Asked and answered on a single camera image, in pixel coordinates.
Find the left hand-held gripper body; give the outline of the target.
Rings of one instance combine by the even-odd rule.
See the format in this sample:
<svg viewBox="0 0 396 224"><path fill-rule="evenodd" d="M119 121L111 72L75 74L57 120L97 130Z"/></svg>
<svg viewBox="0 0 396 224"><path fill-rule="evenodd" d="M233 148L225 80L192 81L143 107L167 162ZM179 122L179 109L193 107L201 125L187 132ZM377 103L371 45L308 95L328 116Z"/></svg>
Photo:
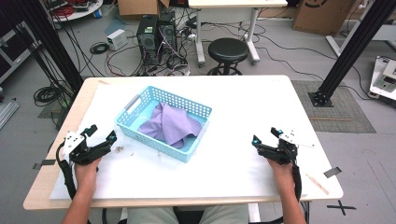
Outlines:
<svg viewBox="0 0 396 224"><path fill-rule="evenodd" d="M94 147L87 146L87 138L93 131L84 130L82 133L69 131L64 139L62 155L65 159L80 165L88 165L105 155L105 147L99 144Z"/></svg>

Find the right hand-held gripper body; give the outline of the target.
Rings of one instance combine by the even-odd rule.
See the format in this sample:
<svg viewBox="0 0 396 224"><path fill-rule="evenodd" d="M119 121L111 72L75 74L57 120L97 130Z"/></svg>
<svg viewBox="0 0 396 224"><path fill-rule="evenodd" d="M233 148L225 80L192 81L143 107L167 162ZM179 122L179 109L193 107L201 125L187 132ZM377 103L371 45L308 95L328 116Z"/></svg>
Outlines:
<svg viewBox="0 0 396 224"><path fill-rule="evenodd" d="M278 164L297 164L297 155L299 147L315 147L313 142L305 141L294 130L283 132L278 138L275 147L271 147L262 143L262 148L257 149L260 156L277 162Z"/></svg>

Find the light blue plastic basket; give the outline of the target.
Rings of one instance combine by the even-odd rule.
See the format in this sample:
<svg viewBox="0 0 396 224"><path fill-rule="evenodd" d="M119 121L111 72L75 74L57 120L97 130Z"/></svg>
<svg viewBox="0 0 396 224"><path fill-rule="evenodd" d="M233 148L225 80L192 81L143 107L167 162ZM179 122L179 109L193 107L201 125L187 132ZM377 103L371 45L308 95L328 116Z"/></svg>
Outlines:
<svg viewBox="0 0 396 224"><path fill-rule="evenodd" d="M172 147L164 141L139 132L138 128L150 119L159 103L166 103L172 107L184 109L190 118L200 123L202 130L196 137L188 137L181 148ZM179 161L188 162L206 131L211 112L212 108L207 105L199 104L169 91L147 86L121 110L115 118L115 123L126 136L146 146L153 147Z"/></svg>

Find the purple shorts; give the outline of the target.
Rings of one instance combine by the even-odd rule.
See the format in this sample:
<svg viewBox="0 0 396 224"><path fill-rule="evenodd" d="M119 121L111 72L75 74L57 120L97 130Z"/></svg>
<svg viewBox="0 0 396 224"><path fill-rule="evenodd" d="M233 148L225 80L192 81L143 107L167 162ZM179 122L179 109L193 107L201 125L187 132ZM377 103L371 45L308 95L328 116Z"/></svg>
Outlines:
<svg viewBox="0 0 396 224"><path fill-rule="evenodd" d="M188 115L185 109L158 103L138 131L175 148L185 146L188 137L197 137L201 123Z"/></svg>

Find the person's left hand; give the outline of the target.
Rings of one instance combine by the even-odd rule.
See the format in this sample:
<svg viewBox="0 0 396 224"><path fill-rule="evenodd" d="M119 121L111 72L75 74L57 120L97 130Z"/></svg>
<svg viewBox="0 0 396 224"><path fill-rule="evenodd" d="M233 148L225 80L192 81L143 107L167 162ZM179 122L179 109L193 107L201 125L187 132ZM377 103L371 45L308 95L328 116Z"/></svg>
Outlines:
<svg viewBox="0 0 396 224"><path fill-rule="evenodd" d="M78 182L78 189L95 189L97 167L101 158L88 165L75 165L75 174Z"/></svg>

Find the black tape piece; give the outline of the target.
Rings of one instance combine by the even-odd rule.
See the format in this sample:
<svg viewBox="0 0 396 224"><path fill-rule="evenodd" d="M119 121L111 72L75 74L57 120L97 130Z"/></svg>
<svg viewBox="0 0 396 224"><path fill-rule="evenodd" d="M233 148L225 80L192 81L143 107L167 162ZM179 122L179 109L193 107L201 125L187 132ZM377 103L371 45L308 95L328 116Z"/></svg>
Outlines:
<svg viewBox="0 0 396 224"><path fill-rule="evenodd" d="M33 166L34 170L40 170L43 166L54 165L56 160L43 160L40 163L35 163Z"/></svg>
<svg viewBox="0 0 396 224"><path fill-rule="evenodd" d="M332 177L332 176L334 176L334 175L340 174L341 172L342 172L342 170L341 170L339 167L334 167L334 168L332 168L332 169L330 169L330 170L324 172L324 175L325 175L327 178L330 178L330 177Z"/></svg>

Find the metal profile bars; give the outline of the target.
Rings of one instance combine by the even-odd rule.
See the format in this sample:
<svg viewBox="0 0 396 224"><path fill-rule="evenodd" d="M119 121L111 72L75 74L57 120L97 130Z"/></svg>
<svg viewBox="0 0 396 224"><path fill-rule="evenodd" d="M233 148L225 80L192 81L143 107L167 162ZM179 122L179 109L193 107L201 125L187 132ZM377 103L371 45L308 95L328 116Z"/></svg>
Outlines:
<svg viewBox="0 0 396 224"><path fill-rule="evenodd" d="M5 126L19 107L20 105L16 99L0 103L0 130Z"/></svg>

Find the person's grey trousers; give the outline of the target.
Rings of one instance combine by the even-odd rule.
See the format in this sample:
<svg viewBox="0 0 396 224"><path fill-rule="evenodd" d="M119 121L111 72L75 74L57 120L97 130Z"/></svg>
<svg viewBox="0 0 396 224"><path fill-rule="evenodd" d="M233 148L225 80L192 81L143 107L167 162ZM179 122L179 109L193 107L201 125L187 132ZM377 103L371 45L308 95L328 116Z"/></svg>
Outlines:
<svg viewBox="0 0 396 224"><path fill-rule="evenodd" d="M207 206L198 224L248 224L247 204ZM174 208L130 208L127 224L179 224Z"/></svg>

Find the grey shelf unit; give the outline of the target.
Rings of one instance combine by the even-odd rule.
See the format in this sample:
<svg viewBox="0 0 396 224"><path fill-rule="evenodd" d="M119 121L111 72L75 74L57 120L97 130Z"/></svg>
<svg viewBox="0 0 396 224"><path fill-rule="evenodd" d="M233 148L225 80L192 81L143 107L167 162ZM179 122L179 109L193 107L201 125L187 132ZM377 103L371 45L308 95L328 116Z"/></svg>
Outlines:
<svg viewBox="0 0 396 224"><path fill-rule="evenodd" d="M25 21L10 28L0 24L0 84L2 84L40 43Z"/></svg>

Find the black computer tower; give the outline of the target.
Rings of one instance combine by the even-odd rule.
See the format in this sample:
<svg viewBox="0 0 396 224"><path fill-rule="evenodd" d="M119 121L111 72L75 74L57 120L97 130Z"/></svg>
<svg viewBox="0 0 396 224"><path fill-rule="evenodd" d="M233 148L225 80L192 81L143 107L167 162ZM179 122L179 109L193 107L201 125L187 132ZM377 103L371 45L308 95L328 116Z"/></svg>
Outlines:
<svg viewBox="0 0 396 224"><path fill-rule="evenodd" d="M139 22L136 36L144 64L159 63L157 21L157 15L143 15Z"/></svg>
<svg viewBox="0 0 396 224"><path fill-rule="evenodd" d="M165 11L158 19L159 59L167 52L177 52L176 18L174 11Z"/></svg>

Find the round white table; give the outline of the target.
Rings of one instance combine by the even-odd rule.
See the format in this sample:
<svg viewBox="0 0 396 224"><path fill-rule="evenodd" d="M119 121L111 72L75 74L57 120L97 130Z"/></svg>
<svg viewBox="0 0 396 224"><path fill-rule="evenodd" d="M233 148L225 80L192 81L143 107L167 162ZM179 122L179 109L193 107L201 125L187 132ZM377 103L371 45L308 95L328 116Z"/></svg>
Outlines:
<svg viewBox="0 0 396 224"><path fill-rule="evenodd" d="M103 0L41 0L54 21L72 21L92 15Z"/></svg>

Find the white flat device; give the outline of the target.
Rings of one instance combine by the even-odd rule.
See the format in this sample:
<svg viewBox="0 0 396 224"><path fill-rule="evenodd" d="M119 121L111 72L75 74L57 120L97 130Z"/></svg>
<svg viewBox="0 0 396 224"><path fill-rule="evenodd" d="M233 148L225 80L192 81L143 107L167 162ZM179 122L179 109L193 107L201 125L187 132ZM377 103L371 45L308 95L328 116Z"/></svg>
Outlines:
<svg viewBox="0 0 396 224"><path fill-rule="evenodd" d="M378 99L380 96L396 101L396 60L377 56L369 96Z"/></svg>

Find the large printed cardboard box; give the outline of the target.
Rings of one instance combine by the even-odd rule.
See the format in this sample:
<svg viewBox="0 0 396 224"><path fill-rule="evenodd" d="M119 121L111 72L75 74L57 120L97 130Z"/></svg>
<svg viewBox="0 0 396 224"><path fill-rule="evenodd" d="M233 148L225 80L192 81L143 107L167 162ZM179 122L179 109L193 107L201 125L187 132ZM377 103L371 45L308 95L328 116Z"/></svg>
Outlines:
<svg viewBox="0 0 396 224"><path fill-rule="evenodd" d="M292 29L317 35L336 35L357 0L301 0Z"/></svg>

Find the black metal frame post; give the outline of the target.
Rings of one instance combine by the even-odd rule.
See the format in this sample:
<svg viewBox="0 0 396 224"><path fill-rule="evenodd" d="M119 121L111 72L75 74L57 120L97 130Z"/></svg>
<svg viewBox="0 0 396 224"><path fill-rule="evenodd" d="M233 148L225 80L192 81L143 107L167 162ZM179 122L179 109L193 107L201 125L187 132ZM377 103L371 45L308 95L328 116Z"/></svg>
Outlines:
<svg viewBox="0 0 396 224"><path fill-rule="evenodd" d="M367 7L329 74L315 92L308 93L313 106L332 107L336 88L395 9L396 0L374 0Z"/></svg>
<svg viewBox="0 0 396 224"><path fill-rule="evenodd" d="M28 23L39 40L47 49L52 60L57 64L70 85L73 93L78 93L83 84L83 79L71 60L64 44L50 23L47 11L40 0L9 0L21 17Z"/></svg>

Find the white desk frame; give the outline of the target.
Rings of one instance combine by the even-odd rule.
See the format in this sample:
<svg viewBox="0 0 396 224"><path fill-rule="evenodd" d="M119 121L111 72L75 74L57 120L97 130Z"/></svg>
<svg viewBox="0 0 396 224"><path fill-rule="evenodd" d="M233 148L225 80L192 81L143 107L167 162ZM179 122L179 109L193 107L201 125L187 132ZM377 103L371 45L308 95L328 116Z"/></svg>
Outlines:
<svg viewBox="0 0 396 224"><path fill-rule="evenodd" d="M331 35L326 36L326 40L332 47L333 52L339 57L347 46L347 43L351 39L351 36L355 33L361 24L361 20L357 20L349 34L346 36L345 41L339 46ZM396 20L386 21L377 31L375 36L372 38L373 41L385 41L390 44L396 50Z"/></svg>

